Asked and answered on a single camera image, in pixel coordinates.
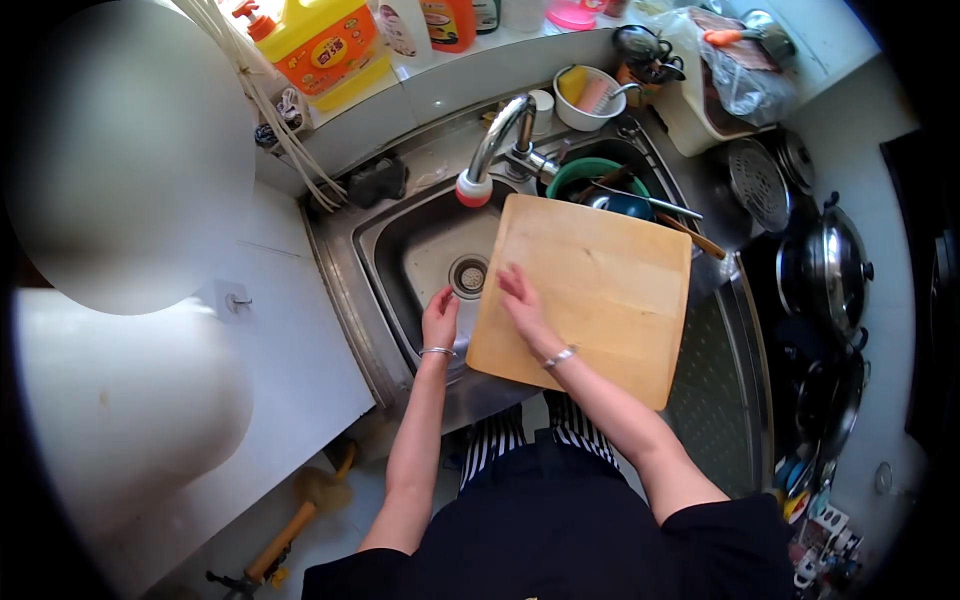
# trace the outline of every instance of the woman's right hand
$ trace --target woman's right hand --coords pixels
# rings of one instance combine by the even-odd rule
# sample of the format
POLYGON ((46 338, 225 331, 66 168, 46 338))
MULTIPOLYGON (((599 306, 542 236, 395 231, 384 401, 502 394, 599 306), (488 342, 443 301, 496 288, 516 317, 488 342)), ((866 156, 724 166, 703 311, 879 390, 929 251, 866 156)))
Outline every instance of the woman's right hand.
POLYGON ((547 324, 540 295, 519 265, 510 263, 507 269, 497 270, 496 282, 505 292, 500 303, 535 356, 543 361, 566 348, 563 340, 547 324))

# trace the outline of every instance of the yellow dish soap bottle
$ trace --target yellow dish soap bottle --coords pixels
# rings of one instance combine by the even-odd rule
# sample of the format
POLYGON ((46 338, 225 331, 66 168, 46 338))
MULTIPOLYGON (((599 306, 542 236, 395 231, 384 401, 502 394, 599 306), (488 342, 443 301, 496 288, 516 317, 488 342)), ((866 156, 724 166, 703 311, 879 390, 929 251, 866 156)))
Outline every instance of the yellow dish soap bottle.
POLYGON ((318 110, 331 110, 390 69, 390 56, 365 0, 286 0, 280 20, 244 0, 233 16, 264 57, 318 110))

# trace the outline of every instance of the chrome faucet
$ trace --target chrome faucet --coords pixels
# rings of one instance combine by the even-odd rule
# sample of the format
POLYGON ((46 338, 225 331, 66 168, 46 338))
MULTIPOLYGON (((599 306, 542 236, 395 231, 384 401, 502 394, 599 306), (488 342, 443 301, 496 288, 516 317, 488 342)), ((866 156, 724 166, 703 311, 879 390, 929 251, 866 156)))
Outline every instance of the chrome faucet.
POLYGON ((522 167, 523 171, 519 175, 557 175, 560 165, 548 160, 546 156, 534 152, 534 144, 531 141, 534 130, 534 117, 537 115, 537 101, 530 94, 520 94, 507 103, 500 113, 496 115, 490 124, 490 130, 484 135, 483 140, 477 147, 473 158, 470 160, 469 168, 457 178, 457 198, 466 206, 482 206, 490 199, 493 192, 493 182, 488 176, 490 163, 497 149, 503 143, 503 138, 507 136, 510 127, 520 119, 519 129, 516 135, 516 144, 507 152, 507 158, 510 160, 510 168, 516 172, 515 167, 522 167))

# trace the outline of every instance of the dish soap bottle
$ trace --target dish soap bottle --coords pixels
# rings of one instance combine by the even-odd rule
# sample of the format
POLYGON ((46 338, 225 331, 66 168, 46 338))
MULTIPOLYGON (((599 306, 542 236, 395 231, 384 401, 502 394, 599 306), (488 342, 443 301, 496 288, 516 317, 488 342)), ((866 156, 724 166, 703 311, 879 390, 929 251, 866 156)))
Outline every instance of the dish soap bottle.
POLYGON ((434 50, 457 54, 476 39, 472 0, 423 0, 420 7, 434 50))
POLYGON ((365 0, 285 0, 280 20, 244 0, 253 45, 319 110, 349 100, 390 70, 390 55, 365 0))
POLYGON ((492 34, 500 26, 500 0, 473 0, 477 34, 492 34))
POLYGON ((416 66, 429 64, 433 48, 420 0, 380 0, 379 10, 384 36, 399 59, 416 66))

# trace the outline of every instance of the striped pants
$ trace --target striped pants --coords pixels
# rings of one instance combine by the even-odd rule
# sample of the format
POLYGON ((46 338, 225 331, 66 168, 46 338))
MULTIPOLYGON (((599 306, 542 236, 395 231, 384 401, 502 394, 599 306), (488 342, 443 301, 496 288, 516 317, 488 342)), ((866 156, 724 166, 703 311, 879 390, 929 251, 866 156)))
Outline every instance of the striped pants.
MULTIPOLYGON (((554 442, 583 448, 620 469, 610 441, 587 419, 568 394, 544 390, 543 397, 550 415, 554 442)), ((526 443, 523 412, 519 404, 478 422, 467 448, 467 458, 460 475, 460 490, 484 466, 526 443)))

